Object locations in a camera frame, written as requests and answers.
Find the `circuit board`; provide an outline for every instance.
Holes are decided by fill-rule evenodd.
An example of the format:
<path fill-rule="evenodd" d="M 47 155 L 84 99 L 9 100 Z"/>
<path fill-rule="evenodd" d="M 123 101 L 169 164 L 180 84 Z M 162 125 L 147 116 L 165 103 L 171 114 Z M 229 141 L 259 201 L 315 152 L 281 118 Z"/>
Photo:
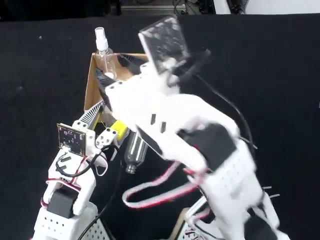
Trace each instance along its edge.
<path fill-rule="evenodd" d="M 140 31 L 148 58 L 152 58 L 158 74 L 169 68 L 165 62 L 175 59 L 176 64 L 189 57 L 189 51 L 176 17 L 166 17 Z"/>
<path fill-rule="evenodd" d="M 65 124 L 57 124 L 59 148 L 70 148 L 70 152 L 84 157 L 86 155 L 86 133 Z"/>

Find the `white robotic arm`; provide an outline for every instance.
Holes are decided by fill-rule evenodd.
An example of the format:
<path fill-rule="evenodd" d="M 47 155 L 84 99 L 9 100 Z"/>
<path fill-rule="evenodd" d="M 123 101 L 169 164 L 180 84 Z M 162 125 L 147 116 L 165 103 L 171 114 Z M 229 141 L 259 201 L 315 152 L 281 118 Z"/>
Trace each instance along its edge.
<path fill-rule="evenodd" d="M 215 215 L 211 230 L 218 232 L 220 239 L 288 240 L 277 230 L 279 219 L 257 180 L 256 165 L 236 123 L 200 97 L 180 94 L 177 85 L 169 86 L 170 68 L 183 65 L 189 57 L 177 20 L 165 18 L 142 30 L 139 37 L 149 62 L 141 66 L 140 75 L 106 87 L 113 116 L 138 132 L 161 158 L 187 167 L 189 180 L 202 189 Z M 181 54 L 171 55 L 170 50 L 177 49 Z M 128 202 L 132 194 L 162 183 L 168 172 L 160 181 L 127 190 L 122 197 L 125 204 L 144 208 L 172 199 L 174 191 Z M 176 193 L 189 189 L 183 188 Z M 199 219 L 186 217 L 200 236 L 219 239 L 210 230 L 208 234 L 196 227 L 193 221 Z"/>

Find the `black cable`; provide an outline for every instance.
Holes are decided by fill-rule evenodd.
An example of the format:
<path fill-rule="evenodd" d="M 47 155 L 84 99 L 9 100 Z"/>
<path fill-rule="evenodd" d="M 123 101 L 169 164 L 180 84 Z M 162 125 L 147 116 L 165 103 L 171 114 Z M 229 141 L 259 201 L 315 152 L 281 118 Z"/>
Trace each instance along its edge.
<path fill-rule="evenodd" d="M 172 0 L 172 5 L 173 5 L 173 13 L 175 15 L 179 15 L 179 12 L 177 11 L 177 6 L 179 5 L 179 3 L 181 3 L 182 0 L 177 0 L 176 4 L 175 4 L 175 0 Z"/>
<path fill-rule="evenodd" d="M 201 227 L 199 227 L 196 223 L 194 224 L 201 232 L 203 232 L 204 234 L 207 234 L 208 236 L 216 239 L 216 240 L 225 240 L 224 238 L 219 238 L 219 237 L 216 237 L 216 236 L 213 236 L 211 233 L 205 231 L 204 229 L 202 229 Z"/>
<path fill-rule="evenodd" d="M 206 85 L 208 87 L 208 89 L 214 93 L 215 95 L 217 95 L 218 97 L 220 97 L 222 100 L 224 100 L 228 105 L 230 105 L 240 116 L 241 121 L 244 124 L 244 128 L 247 134 L 247 137 L 249 138 L 249 145 L 250 145 L 250 152 L 252 155 L 253 160 L 255 160 L 255 145 L 254 145 L 254 140 L 252 137 L 252 133 L 249 127 L 249 124 L 247 122 L 247 120 L 245 119 L 244 115 L 241 113 L 241 111 L 238 109 L 238 107 L 232 102 L 230 101 L 228 98 L 226 98 L 224 95 L 222 95 L 219 91 L 217 91 L 216 89 L 214 89 L 207 81 L 205 81 L 200 75 L 195 73 L 196 69 L 199 69 L 200 66 L 202 66 L 203 62 L 208 59 L 208 57 L 210 56 L 210 51 L 206 50 L 204 53 L 202 53 L 202 56 L 200 58 L 200 60 L 198 60 L 197 62 L 195 62 L 189 69 L 185 69 L 185 68 L 181 68 L 183 70 L 186 71 L 187 74 L 193 75 L 194 77 L 198 78 L 204 85 Z"/>
<path fill-rule="evenodd" d="M 116 192 L 117 189 L 119 188 L 120 185 L 120 180 L 121 180 L 121 173 L 122 173 L 122 160 L 120 159 L 120 168 L 119 168 L 119 174 L 118 174 L 118 178 L 116 180 L 116 184 L 115 184 L 115 189 L 111 195 L 111 197 L 109 198 L 109 201 L 104 205 L 103 209 L 101 210 L 101 212 L 92 220 L 92 222 L 90 222 L 90 224 L 84 229 L 84 231 L 81 233 L 81 235 L 78 237 L 77 240 L 81 240 L 86 233 L 89 231 L 89 229 L 98 221 L 98 219 L 102 216 L 102 214 L 106 211 L 106 209 L 109 207 L 109 204 L 112 202 L 112 200 L 115 198 L 116 196 Z"/>
<path fill-rule="evenodd" d="M 244 124 L 244 128 L 245 131 L 247 133 L 247 137 L 249 138 L 249 145 L 250 145 L 250 152 L 252 155 L 252 158 L 255 159 L 255 145 L 254 145 L 254 140 L 252 137 L 252 133 L 249 127 L 249 124 L 247 122 L 247 120 L 245 119 L 244 115 L 241 113 L 241 111 L 238 109 L 238 107 L 232 102 L 230 101 L 228 98 L 226 98 L 224 95 L 222 95 L 220 92 L 218 92 L 216 89 L 214 89 L 207 81 L 205 81 L 202 77 L 200 77 L 198 74 L 194 74 L 192 73 L 192 75 L 194 75 L 195 77 L 197 77 L 204 85 L 206 85 L 208 87 L 208 89 L 214 93 L 215 95 L 217 95 L 218 97 L 220 97 L 222 100 L 224 100 L 227 104 L 229 104 L 240 116 L 241 121 Z"/>
<path fill-rule="evenodd" d="M 66 176 L 66 177 L 69 177 L 69 178 L 75 178 L 75 177 L 79 177 L 81 176 L 82 174 L 85 174 L 86 172 L 88 172 L 91 167 L 95 164 L 95 161 L 97 160 L 97 158 L 100 156 L 100 154 L 106 150 L 106 149 L 109 149 L 109 148 L 113 148 L 115 149 L 117 152 L 119 151 L 119 148 L 114 145 L 114 144 L 110 144 L 108 146 L 104 146 L 101 148 L 101 152 L 94 155 L 94 157 L 92 158 L 92 160 L 90 161 L 90 163 L 88 164 L 88 166 L 86 166 L 85 169 L 83 169 L 82 171 L 78 172 L 78 173 L 74 173 L 74 174 L 69 174 L 69 173 L 66 173 L 63 169 L 61 169 L 61 167 L 59 166 L 59 162 L 62 160 L 62 158 L 60 157 L 58 159 L 58 161 L 55 162 L 55 167 L 56 167 L 56 170 L 63 176 Z"/>

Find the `spray bottle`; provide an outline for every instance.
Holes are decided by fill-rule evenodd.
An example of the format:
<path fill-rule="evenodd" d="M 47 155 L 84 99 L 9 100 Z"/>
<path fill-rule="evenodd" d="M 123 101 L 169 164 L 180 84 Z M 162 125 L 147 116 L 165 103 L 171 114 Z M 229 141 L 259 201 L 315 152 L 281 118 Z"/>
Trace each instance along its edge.
<path fill-rule="evenodd" d="M 97 27 L 95 30 L 95 43 L 96 43 L 96 60 L 98 61 L 98 66 L 101 68 L 102 72 L 114 80 L 117 79 L 117 72 L 114 63 L 114 52 L 108 45 L 108 40 L 106 38 L 105 29 L 103 27 Z"/>

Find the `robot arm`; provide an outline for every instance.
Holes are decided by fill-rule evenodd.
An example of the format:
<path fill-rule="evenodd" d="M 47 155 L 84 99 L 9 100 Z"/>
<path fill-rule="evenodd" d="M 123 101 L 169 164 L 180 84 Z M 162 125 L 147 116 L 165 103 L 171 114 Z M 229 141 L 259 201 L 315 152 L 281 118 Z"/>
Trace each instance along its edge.
<path fill-rule="evenodd" d="M 180 66 L 188 61 L 180 29 L 177 20 L 168 17 L 140 32 L 149 62 L 141 66 L 140 75 L 105 88 L 113 116 L 138 132 L 162 159 L 187 167 L 189 180 L 202 189 L 216 217 L 211 229 L 216 228 L 224 240 L 288 239 L 277 230 L 279 219 L 257 180 L 256 165 L 236 123 L 200 97 L 180 94 L 179 86 L 169 86 L 168 62 Z M 177 49 L 182 49 L 181 55 L 175 58 L 169 50 Z M 132 208 L 147 206 L 147 200 L 132 203 L 127 198 L 157 184 L 143 183 L 126 191 L 125 204 Z M 149 199 L 149 206 L 160 199 Z M 211 236 L 188 217 L 186 220 L 201 236 Z M 258 229 L 248 230 L 252 226 Z"/>
<path fill-rule="evenodd" d="M 115 154 L 106 156 L 101 149 L 110 144 L 119 146 L 122 139 L 118 131 L 109 127 L 96 138 L 93 129 L 102 106 L 102 101 L 97 103 L 72 126 L 57 125 L 60 150 L 48 170 L 48 185 L 41 200 L 33 240 L 75 240 L 97 215 L 97 207 L 89 202 L 96 187 L 93 170 L 90 168 L 77 177 L 69 177 L 57 171 L 57 165 L 63 173 L 73 175 L 81 173 L 89 165 L 87 160 L 98 155 L 94 166 L 103 167 L 106 172 L 107 158 L 112 161 Z M 99 221 L 97 224 L 101 238 L 108 240 Z"/>

